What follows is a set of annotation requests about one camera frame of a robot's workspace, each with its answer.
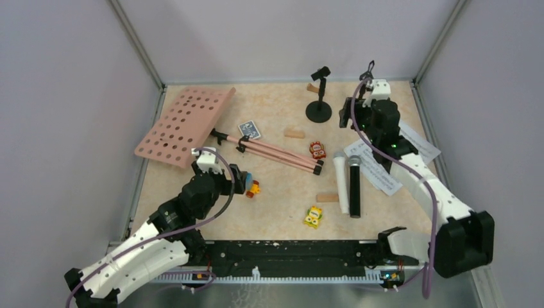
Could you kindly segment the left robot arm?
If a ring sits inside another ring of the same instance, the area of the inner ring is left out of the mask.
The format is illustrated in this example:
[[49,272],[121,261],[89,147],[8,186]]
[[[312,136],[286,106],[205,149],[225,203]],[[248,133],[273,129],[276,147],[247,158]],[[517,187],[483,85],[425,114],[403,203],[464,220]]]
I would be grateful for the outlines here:
[[218,173],[192,165],[194,176],[174,198],[161,204],[147,222],[106,257],[64,279],[78,307],[117,307],[133,292],[175,266],[198,265],[206,242],[199,231],[220,196],[232,201],[253,184],[251,173],[237,165]]

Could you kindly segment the white microphone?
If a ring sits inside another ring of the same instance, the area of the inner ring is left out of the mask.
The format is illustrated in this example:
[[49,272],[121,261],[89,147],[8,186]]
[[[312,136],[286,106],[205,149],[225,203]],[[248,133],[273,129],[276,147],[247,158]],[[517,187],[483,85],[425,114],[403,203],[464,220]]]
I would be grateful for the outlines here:
[[346,157],[342,151],[334,153],[333,165],[335,168],[338,202],[342,214],[349,214],[348,186],[346,176]]

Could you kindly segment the black microphone silver grille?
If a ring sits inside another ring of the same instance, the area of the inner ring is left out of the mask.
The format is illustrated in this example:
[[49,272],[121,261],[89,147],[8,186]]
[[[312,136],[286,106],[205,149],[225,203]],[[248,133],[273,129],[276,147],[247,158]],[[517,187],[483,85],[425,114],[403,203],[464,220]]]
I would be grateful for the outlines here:
[[362,160],[357,155],[348,157],[349,165],[349,215],[351,218],[361,217],[361,171]]

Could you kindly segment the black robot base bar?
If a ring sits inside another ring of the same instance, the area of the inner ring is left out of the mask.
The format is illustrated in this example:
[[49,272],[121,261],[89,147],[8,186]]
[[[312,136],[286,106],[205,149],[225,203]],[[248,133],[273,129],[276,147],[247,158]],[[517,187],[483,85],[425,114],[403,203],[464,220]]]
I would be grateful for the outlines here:
[[264,278],[363,277],[385,264],[374,241],[209,241],[188,265],[202,266],[218,277]]

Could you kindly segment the pink music stand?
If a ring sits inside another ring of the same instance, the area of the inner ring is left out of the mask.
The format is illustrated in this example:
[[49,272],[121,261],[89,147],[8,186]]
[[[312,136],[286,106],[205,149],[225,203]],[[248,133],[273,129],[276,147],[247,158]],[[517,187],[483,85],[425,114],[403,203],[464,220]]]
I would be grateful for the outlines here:
[[260,157],[319,175],[323,160],[295,153],[250,137],[234,137],[221,133],[215,126],[228,108],[236,89],[188,86],[182,89],[173,103],[167,106],[150,131],[134,150],[136,156],[171,164],[180,168],[191,165],[194,148],[202,147],[209,136],[219,142],[237,145],[241,152],[255,153]]

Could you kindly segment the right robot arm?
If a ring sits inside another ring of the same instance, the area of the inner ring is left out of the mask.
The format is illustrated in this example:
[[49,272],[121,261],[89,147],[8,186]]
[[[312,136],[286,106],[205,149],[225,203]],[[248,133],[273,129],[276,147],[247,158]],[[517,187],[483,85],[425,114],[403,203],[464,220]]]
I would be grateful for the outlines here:
[[378,235],[376,255],[384,264],[401,256],[417,259],[443,278],[454,277],[493,260],[495,220],[454,195],[427,167],[418,149],[400,134],[398,105],[390,99],[347,97],[339,126],[348,121],[372,152],[372,161],[398,180],[431,220],[431,233],[395,227]]

